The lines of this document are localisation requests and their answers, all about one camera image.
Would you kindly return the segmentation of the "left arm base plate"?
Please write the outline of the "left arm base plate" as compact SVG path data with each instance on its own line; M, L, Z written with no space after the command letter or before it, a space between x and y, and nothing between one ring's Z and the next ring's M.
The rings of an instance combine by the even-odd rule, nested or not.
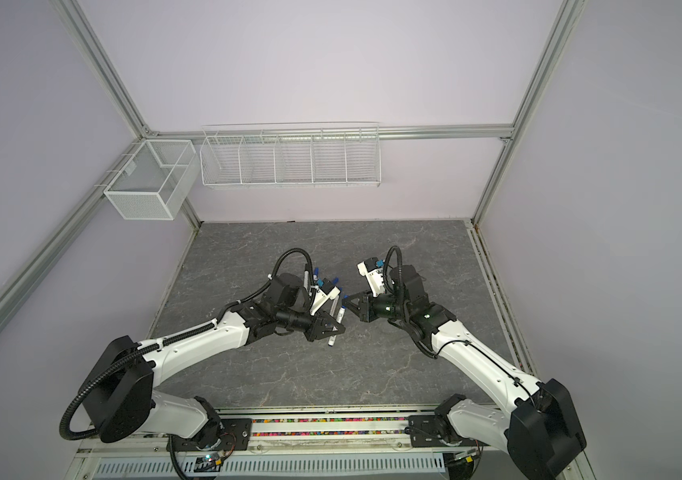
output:
M176 452L244 451L248 449L252 426L252 418L225 418L215 429L204 429L202 433L196 434L191 439L172 436L166 449L170 450L170 446L173 446Z

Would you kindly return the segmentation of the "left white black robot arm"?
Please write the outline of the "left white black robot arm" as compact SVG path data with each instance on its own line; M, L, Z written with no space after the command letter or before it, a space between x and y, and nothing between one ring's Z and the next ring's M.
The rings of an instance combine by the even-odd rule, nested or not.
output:
M276 333L299 332L308 341L343 333L344 326L323 308L340 294L329 280L314 285L277 274L200 325L140 342L129 336L113 340L66 407L60 437L114 443L151 433L185 439L198 449L218 445L225 432L216 409L201 396L177 397L159 386L208 358Z

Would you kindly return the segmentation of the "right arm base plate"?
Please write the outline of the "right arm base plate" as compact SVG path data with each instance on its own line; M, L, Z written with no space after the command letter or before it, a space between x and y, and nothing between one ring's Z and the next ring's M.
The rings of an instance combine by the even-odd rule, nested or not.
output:
M474 438L460 437L446 419L435 414L409 416L405 433L415 448L485 446Z

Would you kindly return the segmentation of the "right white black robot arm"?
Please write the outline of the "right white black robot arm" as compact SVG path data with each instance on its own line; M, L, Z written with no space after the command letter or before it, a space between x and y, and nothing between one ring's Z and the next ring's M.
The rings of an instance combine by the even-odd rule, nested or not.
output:
M563 384L543 382L483 344L455 314L429 299L413 266L389 267L372 257L358 271L369 289L345 298L345 308L363 322L385 319L402 329L425 355L450 362L493 402L484 407L453 394L435 408L427 426L413 426L413 433L448 446L473 440L494 447L528 479L556 478L585 450Z

